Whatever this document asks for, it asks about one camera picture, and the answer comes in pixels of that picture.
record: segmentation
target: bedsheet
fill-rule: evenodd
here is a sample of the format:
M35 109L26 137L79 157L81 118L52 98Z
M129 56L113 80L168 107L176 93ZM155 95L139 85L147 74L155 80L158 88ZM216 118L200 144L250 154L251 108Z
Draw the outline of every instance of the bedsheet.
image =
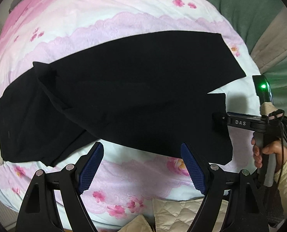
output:
M113 39L167 30L220 33L247 76L211 93L226 94L228 111L259 115L251 77L260 74L258 68L241 37L205 0L24 0L9 15L0 36L0 97L33 61L51 63ZM172 44L184 43L173 39ZM229 127L229 133L233 160L221 167L253 172L252 132ZM153 198L181 201L201 196L181 159L101 142L104 159L90 189L82 195L99 231L118 230L140 213L153 222ZM0 200L18 212L36 170L60 170L75 163L91 146L76 151L55 168L40 162L4 162L0 166ZM56 200L63 226L71 229L59 192Z

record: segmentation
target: gray handle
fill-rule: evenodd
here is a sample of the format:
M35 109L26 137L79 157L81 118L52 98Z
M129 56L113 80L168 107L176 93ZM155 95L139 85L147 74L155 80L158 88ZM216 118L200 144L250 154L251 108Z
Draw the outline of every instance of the gray handle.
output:
M262 149L264 145L264 134L254 132L253 136L255 139L255 144L260 149ZM266 171L263 185L266 187L271 187L274 181L275 169L277 165L276 155L273 153L269 155L263 154L262 156L263 156L263 166L261 169L258 169L258 173L261 175L263 173L262 170L264 170L264 172Z

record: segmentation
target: device handle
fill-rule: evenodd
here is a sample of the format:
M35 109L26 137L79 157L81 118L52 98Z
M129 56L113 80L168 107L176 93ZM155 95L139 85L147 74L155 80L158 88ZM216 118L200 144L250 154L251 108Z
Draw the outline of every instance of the device handle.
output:
M253 137L255 144L262 149L269 143L276 140L276 137L271 135L265 135L263 133L254 132ZM259 181L266 187L271 187L274 181L274 175L277 165L276 155L273 154L262 154L262 168L258 169Z

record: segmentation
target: silver screw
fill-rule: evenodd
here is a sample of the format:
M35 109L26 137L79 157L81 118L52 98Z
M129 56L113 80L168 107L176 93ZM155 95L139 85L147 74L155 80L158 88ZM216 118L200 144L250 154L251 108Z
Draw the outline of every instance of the silver screw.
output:
M42 170L36 171L36 175L37 175L37 176L41 176L42 174L43 174L43 171L42 171Z
M75 166L74 166L73 164L68 164L68 165L66 166L66 170L68 170L68 171L73 170L74 167L75 167Z
M214 170L214 171L217 171L217 170L219 169L219 166L216 165L216 164L211 164L211 165L210 165L210 168L211 168L212 170Z
M247 175L249 175L250 173L249 173L248 170L242 169L242 174L245 175L245 176L247 176Z

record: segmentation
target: floral blanket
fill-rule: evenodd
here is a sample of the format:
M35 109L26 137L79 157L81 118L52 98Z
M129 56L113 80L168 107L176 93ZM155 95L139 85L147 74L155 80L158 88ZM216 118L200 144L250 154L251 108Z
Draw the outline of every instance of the floral blanket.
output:
M251 77L260 74L257 66L241 37L205 0L24 0L9 15L0 36L0 97L33 61L51 63L113 39L167 30L220 33L247 76L212 93L226 93L228 111L259 115ZM172 44L184 43L172 39ZM254 171L252 132L229 131L233 160L221 167L233 172L243 168ZM104 159L90 189L82 195L99 231L116 231L140 213L152 222L154 197L189 200L201 196L181 159L101 142ZM40 162L5 162L0 166L0 200L19 211L36 170L60 170L75 163L91 146L78 150L55 168ZM56 200L62 224L70 229L58 191Z

